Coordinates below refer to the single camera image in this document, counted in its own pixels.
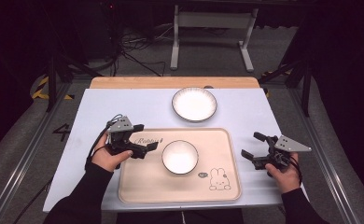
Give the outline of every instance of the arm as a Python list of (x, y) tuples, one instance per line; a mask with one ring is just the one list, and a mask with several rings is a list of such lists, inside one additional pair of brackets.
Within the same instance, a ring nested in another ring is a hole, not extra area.
[(95, 147), (86, 174), (68, 197), (54, 205), (44, 223), (101, 223), (101, 203), (113, 171), (133, 154), (131, 151), (124, 151), (111, 156), (102, 147), (106, 137), (107, 134), (104, 134)]
[[(291, 153), (290, 156), (298, 161), (298, 153)], [(268, 163), (266, 169), (273, 176), (282, 193), (281, 197), (287, 213), (287, 224), (328, 223), (319, 216), (307, 201), (300, 186), (298, 171), (294, 166), (290, 164), (286, 170), (280, 171)]]

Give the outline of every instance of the white bowl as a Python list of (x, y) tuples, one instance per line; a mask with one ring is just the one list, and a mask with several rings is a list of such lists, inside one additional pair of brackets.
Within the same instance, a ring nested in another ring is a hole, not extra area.
[(164, 166), (177, 175), (192, 171), (198, 160), (199, 154), (194, 145), (182, 140), (168, 144), (162, 152)]
[(174, 95), (173, 108), (183, 119), (198, 122), (214, 115), (217, 110), (217, 100), (210, 91), (189, 87)]

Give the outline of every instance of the wooden tray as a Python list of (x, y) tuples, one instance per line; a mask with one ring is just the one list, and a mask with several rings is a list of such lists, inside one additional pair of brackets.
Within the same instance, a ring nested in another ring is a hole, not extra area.
[[(159, 142), (144, 160), (128, 159), (121, 167), (119, 197), (125, 203), (228, 201), (240, 197), (241, 187), (224, 129), (153, 129), (134, 133), (130, 140), (146, 145)], [(162, 163), (164, 148), (175, 140), (193, 144), (199, 154), (196, 167), (185, 175), (168, 171)]]

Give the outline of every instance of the hand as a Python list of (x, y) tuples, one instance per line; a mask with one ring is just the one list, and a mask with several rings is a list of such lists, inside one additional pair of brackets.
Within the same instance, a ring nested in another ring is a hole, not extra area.
[(133, 152), (131, 150), (127, 150), (120, 152), (118, 155), (112, 156), (104, 147), (106, 144), (106, 138), (107, 133), (104, 133), (94, 148), (94, 155), (91, 162), (101, 166), (109, 172), (113, 172), (116, 166), (129, 159), (133, 155)]
[[(290, 153), (290, 156), (298, 161), (298, 153), (292, 152)], [(275, 179), (281, 193), (287, 193), (301, 187), (298, 171), (291, 164), (285, 170), (280, 171), (272, 164), (267, 163), (266, 170)]]

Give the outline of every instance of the white table surface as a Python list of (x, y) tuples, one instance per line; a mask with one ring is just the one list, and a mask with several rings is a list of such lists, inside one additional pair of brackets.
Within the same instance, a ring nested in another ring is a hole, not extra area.
[(255, 170), (252, 162), (241, 156), (242, 149), (256, 157), (268, 154), (268, 145), (254, 138), (254, 132), (271, 136), (281, 134), (263, 90), (210, 89), (217, 99), (217, 112), (212, 118), (199, 123), (185, 121), (174, 112), (171, 102), (177, 91), (85, 90), (43, 211), (48, 212), (56, 202), (71, 193), (84, 175), (84, 164), (93, 142), (106, 122), (117, 114), (128, 116), (133, 125), (144, 124), (148, 129), (213, 127), (227, 130), (231, 136), (242, 194), (235, 201), (225, 202), (123, 203), (118, 195), (120, 170), (116, 170), (104, 196), (103, 210), (126, 212), (282, 203), (274, 180), (267, 176), (266, 171)]

